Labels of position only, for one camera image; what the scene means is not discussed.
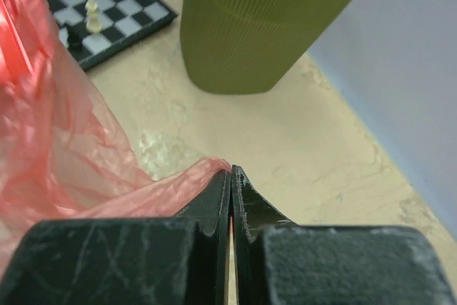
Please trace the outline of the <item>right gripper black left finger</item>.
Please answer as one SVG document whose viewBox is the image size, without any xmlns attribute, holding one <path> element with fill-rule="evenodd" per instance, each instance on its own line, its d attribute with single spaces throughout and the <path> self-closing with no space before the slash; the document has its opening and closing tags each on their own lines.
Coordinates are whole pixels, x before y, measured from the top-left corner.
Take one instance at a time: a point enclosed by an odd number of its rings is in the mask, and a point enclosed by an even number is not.
<svg viewBox="0 0 457 305">
<path fill-rule="evenodd" d="M 1 279 L 3 304 L 226 304 L 231 176 L 172 217 L 43 221 Z"/>
</svg>

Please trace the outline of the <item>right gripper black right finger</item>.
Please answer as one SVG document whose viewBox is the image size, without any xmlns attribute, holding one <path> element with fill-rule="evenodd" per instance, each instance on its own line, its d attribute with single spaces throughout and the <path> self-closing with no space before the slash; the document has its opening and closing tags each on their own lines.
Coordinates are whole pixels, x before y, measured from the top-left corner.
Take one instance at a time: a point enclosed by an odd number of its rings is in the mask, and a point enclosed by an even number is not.
<svg viewBox="0 0 457 305">
<path fill-rule="evenodd" d="M 231 174 L 240 304 L 454 304 L 429 240 L 408 226 L 300 225 Z"/>
</svg>

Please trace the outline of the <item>red plastic trash bag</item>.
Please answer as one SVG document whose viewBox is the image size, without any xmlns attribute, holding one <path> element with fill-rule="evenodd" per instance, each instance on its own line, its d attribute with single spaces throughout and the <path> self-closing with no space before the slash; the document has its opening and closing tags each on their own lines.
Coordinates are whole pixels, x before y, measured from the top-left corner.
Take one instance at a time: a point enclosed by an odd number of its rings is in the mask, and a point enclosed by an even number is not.
<svg viewBox="0 0 457 305">
<path fill-rule="evenodd" d="M 46 0 L 1 0 L 1 267 L 48 219 L 176 214 L 219 171 L 202 158 L 153 180 L 69 54 Z"/>
</svg>

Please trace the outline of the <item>olive green mesh trash bin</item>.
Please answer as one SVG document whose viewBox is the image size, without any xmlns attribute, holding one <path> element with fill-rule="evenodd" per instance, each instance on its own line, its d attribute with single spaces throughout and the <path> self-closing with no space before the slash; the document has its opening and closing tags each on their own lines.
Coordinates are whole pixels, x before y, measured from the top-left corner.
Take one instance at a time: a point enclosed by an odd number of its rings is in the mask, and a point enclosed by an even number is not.
<svg viewBox="0 0 457 305">
<path fill-rule="evenodd" d="M 181 53 L 212 94 L 272 89 L 352 0 L 183 0 Z"/>
</svg>

